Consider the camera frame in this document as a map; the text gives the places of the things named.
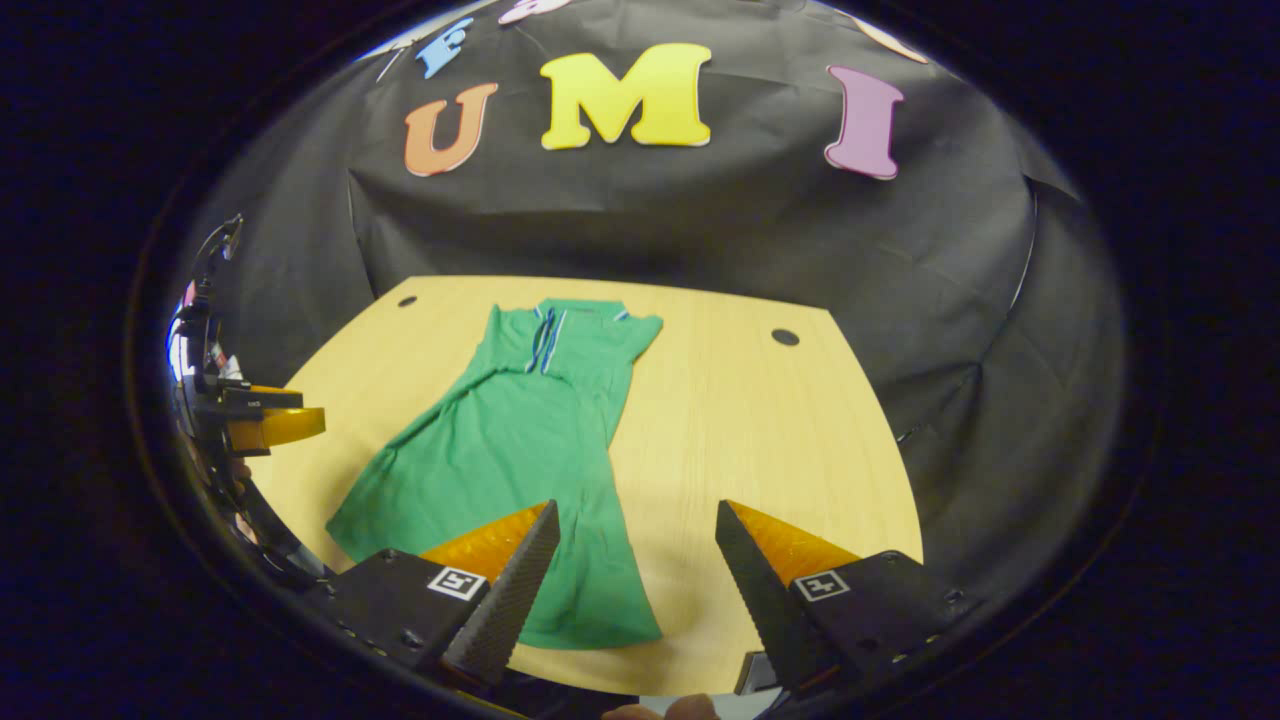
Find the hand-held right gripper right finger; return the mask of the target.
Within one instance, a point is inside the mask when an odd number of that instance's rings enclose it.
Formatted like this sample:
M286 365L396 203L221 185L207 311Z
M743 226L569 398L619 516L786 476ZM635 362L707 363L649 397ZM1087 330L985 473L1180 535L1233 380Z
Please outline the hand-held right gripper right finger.
M879 691L977 609L975 594L901 551L856 556L732 500L718 505L716 543L795 700Z

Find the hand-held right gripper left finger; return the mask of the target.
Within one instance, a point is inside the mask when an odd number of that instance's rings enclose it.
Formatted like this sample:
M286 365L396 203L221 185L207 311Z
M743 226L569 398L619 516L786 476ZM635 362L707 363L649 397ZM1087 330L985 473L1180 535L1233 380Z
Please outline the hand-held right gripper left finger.
M559 543L549 500L425 553L378 551L320 584L320 614L378 657L483 691L502 680Z

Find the green T-shirt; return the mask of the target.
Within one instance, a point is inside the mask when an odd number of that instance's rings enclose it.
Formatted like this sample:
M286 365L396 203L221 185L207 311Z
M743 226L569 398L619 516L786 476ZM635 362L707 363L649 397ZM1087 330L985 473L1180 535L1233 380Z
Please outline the green T-shirt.
M585 651L658 641L609 448L635 364L663 325L613 301L493 307L465 372L374 455L326 533L361 562L434 550L552 500L559 544L520 642Z

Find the white printed board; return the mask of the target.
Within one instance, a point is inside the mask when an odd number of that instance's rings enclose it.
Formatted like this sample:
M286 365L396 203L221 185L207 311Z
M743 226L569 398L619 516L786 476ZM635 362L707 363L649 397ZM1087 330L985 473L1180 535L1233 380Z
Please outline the white printed board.
M175 383L183 380L186 375L191 373L191 363L188 361L188 338L180 333L183 325L184 311L191 307L195 302L197 295L196 282L191 281L182 295L180 301L175 306L175 311L170 320L169 337L166 340L166 355L168 364L172 370L172 378Z

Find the black backdrop cloth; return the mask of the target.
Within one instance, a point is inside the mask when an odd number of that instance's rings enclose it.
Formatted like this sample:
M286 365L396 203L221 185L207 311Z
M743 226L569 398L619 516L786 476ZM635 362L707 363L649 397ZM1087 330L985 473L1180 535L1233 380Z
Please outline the black backdrop cloth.
M568 0L471 13L429 74L417 27L276 111L180 229L244 219L216 282L230 346L280 383L411 275L598 278L827 309L881 401L923 552L988 596L1085 528L1123 406L1120 288L1029 127L940 61L806 0ZM695 149L541 147L541 67L617 76L710 50Z

